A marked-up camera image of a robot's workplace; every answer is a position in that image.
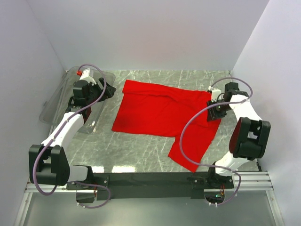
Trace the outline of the red t shirt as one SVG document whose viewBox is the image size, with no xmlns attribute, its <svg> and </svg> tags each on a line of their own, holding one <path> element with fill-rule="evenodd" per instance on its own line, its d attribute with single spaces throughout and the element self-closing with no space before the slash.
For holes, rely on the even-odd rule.
<svg viewBox="0 0 301 226">
<path fill-rule="evenodd" d="M 126 80 L 123 99 L 112 131 L 174 137 L 168 157 L 195 172 L 214 140 L 221 120 L 207 121 L 207 113 L 198 116 L 186 129 L 180 151 L 180 136 L 186 123 L 204 109 L 211 95 L 206 91 L 185 90 L 154 83 Z"/>
</svg>

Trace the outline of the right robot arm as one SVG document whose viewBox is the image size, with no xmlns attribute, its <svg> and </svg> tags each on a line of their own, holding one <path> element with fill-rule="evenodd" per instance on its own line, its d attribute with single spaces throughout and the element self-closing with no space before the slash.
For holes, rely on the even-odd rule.
<svg viewBox="0 0 301 226">
<path fill-rule="evenodd" d="M 216 167 L 210 167 L 206 177 L 207 184 L 212 188 L 227 186 L 231 181 L 232 171 L 241 165 L 261 158 L 267 146 L 271 124 L 264 121 L 252 107 L 250 95 L 241 91 L 238 83 L 229 82 L 224 87 L 224 92 L 219 89 L 208 88 L 211 99 L 207 106 L 207 121 L 218 121 L 232 110 L 237 119 L 229 142 L 229 151 L 218 161 Z"/>
</svg>

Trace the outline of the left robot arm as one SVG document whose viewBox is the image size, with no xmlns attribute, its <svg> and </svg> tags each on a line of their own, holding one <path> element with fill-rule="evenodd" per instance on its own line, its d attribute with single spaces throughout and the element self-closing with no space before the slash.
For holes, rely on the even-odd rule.
<svg viewBox="0 0 301 226">
<path fill-rule="evenodd" d="M 29 149 L 30 181 L 44 195 L 42 185 L 63 186 L 77 180 L 83 189 L 93 186 L 94 177 L 88 174 L 87 166 L 71 166 L 65 148 L 75 134 L 89 121 L 92 111 L 102 112 L 104 102 L 113 97 L 116 89 L 111 85 L 114 80 L 101 76 L 98 79 L 82 75 L 73 83 L 72 95 L 68 100 L 61 122 L 51 135 L 39 145 Z"/>
</svg>

